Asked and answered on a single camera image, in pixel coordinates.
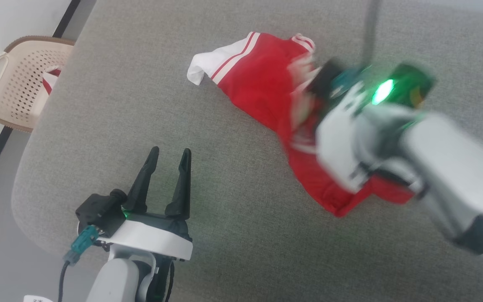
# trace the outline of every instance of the teal connector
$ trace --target teal connector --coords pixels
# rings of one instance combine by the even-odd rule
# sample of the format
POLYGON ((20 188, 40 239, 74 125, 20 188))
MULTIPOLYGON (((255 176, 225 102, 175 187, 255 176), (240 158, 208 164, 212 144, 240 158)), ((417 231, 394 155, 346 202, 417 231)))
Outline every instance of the teal connector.
POLYGON ((74 266, 83 252, 88 249, 100 235, 94 226, 86 227, 72 243, 70 250, 65 254, 63 260, 68 261, 70 266, 74 266))

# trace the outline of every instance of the beige basket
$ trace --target beige basket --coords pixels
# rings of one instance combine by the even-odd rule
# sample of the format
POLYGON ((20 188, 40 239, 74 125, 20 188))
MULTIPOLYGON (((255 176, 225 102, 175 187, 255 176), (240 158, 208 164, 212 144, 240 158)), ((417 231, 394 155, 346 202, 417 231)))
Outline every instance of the beige basket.
POLYGON ((48 94, 42 88, 46 68, 65 65, 74 42, 48 36, 25 36, 0 55, 0 124, 31 132, 48 94))

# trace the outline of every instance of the sofa cushion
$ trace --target sofa cushion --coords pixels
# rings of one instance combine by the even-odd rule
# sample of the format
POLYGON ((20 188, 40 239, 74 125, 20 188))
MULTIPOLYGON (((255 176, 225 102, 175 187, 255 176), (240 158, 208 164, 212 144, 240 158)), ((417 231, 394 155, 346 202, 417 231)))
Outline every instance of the sofa cushion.
MULTIPOLYGON (((196 53, 250 31, 316 43, 320 63, 360 58, 366 0, 102 0, 35 128, 12 208, 23 232, 63 255, 75 209, 128 191, 151 147, 148 205, 165 207, 184 148, 193 153, 193 258, 177 263, 173 301, 483 300, 483 260, 444 241, 416 201, 371 198, 334 218, 294 178, 275 134, 210 80, 186 79, 196 53)), ((374 73, 426 65, 426 101, 483 139, 483 15, 385 0, 374 73)), ((81 264, 99 269, 91 248, 81 264)))

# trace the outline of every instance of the gray floor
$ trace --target gray floor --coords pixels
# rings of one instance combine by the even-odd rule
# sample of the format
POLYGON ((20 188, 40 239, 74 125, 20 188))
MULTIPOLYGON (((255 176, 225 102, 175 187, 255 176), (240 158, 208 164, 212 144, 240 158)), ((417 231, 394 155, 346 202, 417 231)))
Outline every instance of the gray floor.
MULTIPOLYGON (((75 40, 94 6, 81 0, 63 38, 75 40)), ((26 294, 57 300, 62 260, 49 255, 23 235, 10 207, 12 185, 29 134, 14 130, 0 156, 0 302, 22 301, 26 294)), ((69 268, 65 301, 86 299, 96 273, 79 266, 69 268)))

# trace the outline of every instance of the black cable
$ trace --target black cable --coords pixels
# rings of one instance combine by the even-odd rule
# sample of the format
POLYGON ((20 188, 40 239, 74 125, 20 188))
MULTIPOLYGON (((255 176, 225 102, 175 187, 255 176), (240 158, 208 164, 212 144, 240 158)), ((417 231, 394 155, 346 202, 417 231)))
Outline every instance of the black cable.
POLYGON ((379 15, 381 0, 370 0, 366 19, 364 21, 364 44, 362 53, 362 67, 370 66, 374 57, 374 46, 376 44, 376 24, 379 15))
POLYGON ((170 280, 169 280, 169 289, 167 289, 167 295, 165 296, 165 302, 169 302, 169 298, 171 298, 171 292, 173 290, 173 283, 174 283, 174 262, 171 261, 171 273, 170 273, 170 280))
POLYGON ((67 268, 70 265, 69 261, 65 261, 63 264, 63 269, 61 270, 61 277, 59 277, 59 298, 57 302, 63 301, 63 282, 65 281, 65 273, 67 272, 67 268))

